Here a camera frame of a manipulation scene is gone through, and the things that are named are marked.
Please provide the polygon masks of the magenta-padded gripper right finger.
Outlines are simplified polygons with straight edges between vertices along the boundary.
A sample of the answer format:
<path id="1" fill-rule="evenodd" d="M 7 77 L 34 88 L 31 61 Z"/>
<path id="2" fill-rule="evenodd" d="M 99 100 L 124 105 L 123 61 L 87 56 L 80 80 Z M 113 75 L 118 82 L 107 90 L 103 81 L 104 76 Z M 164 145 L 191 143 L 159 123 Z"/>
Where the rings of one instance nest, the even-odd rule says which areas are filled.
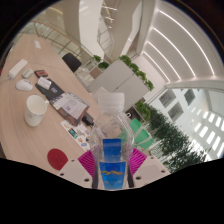
<path id="1" fill-rule="evenodd" d="M 138 149 L 133 149 L 128 171 L 130 188 L 143 187 L 169 174 L 170 172 L 155 156 L 146 156 Z"/>

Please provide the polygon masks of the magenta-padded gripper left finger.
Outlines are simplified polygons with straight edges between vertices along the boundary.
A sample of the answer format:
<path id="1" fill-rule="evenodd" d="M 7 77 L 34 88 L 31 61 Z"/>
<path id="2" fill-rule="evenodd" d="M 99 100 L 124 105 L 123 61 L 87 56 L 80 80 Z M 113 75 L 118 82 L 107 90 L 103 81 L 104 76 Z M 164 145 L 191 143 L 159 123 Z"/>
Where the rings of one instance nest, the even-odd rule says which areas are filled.
<path id="1" fill-rule="evenodd" d="M 91 151 L 78 159 L 69 160 L 59 171 L 58 176 L 84 188 L 91 188 L 95 174 L 95 160 Z"/>

